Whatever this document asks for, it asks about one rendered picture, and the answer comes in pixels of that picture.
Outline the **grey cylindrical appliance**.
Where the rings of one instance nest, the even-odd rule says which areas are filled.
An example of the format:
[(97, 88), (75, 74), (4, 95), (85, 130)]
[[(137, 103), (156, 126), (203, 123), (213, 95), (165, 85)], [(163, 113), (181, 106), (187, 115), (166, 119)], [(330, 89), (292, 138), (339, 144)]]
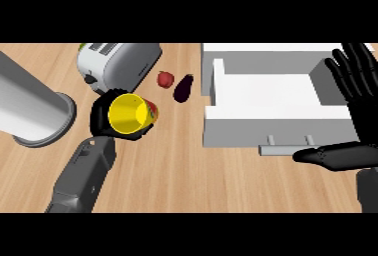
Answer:
[(0, 52), (0, 131), (19, 145), (44, 147), (61, 138), (75, 116), (72, 98), (54, 92)]

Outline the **white cabinet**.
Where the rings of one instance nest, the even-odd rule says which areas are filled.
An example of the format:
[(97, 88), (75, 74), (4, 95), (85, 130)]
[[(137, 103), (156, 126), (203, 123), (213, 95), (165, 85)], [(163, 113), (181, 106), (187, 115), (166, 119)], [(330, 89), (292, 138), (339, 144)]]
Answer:
[(321, 104), (340, 105), (343, 98), (323, 63), (333, 49), (340, 49), (339, 43), (202, 43), (202, 95), (212, 94), (212, 60), (221, 59), (227, 74), (306, 75)]

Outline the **yellow cup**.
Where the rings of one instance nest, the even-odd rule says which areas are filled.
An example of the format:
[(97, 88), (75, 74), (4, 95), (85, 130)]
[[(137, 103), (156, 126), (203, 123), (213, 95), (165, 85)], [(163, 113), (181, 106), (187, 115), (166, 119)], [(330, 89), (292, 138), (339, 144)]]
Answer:
[(157, 107), (138, 95), (119, 95), (109, 105), (107, 120), (112, 129), (131, 134), (156, 122)]

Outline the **red bell pepper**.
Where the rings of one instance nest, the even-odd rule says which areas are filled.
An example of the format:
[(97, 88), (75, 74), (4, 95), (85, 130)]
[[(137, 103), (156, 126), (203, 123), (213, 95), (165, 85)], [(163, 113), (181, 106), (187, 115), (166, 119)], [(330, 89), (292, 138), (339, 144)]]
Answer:
[(169, 88), (174, 83), (174, 76), (171, 73), (160, 71), (156, 78), (157, 85), (162, 88)]

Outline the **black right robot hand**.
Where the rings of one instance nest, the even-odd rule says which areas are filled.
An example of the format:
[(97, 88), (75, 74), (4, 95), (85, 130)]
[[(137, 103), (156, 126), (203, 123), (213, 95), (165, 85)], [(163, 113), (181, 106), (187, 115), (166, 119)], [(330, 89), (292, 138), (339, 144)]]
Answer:
[(378, 167), (378, 60), (363, 43), (342, 43), (324, 59), (346, 102), (357, 141), (296, 151), (292, 160), (330, 171)]

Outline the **white open drawer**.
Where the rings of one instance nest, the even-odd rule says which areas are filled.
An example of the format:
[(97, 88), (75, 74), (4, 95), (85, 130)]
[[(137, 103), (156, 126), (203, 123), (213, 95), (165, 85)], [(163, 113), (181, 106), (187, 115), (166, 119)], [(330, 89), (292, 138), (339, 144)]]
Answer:
[(203, 145), (256, 147), (354, 141), (348, 109), (321, 103), (305, 74), (228, 74), (212, 61), (212, 104), (205, 107)]

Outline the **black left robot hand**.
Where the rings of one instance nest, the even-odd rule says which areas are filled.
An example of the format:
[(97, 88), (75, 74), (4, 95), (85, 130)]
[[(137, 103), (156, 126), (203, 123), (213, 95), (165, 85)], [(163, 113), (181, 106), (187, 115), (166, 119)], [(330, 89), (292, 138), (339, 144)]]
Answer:
[(107, 119), (107, 111), (109, 111), (110, 103), (117, 96), (126, 93), (128, 93), (126, 90), (109, 89), (107, 92), (95, 99), (91, 106), (91, 112), (89, 112), (89, 132), (92, 136), (107, 136), (107, 137), (115, 137), (115, 138), (135, 141), (151, 129), (153, 125), (148, 125), (146, 128), (141, 128), (138, 131), (135, 131), (131, 134), (120, 134), (110, 127), (110, 123)]

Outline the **silver toaster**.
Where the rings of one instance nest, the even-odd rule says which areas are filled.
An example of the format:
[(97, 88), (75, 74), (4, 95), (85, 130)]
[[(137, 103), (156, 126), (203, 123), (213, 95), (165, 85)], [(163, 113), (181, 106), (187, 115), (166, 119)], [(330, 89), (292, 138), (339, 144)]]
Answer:
[(85, 43), (76, 68), (91, 90), (103, 95), (110, 89), (132, 92), (159, 57), (157, 43)]

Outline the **dark purple eggplant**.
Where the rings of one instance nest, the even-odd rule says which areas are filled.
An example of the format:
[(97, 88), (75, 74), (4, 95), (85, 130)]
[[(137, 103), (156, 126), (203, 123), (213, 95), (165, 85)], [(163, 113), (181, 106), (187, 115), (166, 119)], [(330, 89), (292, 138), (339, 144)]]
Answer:
[(174, 88), (172, 98), (178, 103), (182, 103), (188, 99), (191, 84), (193, 75), (187, 74)]

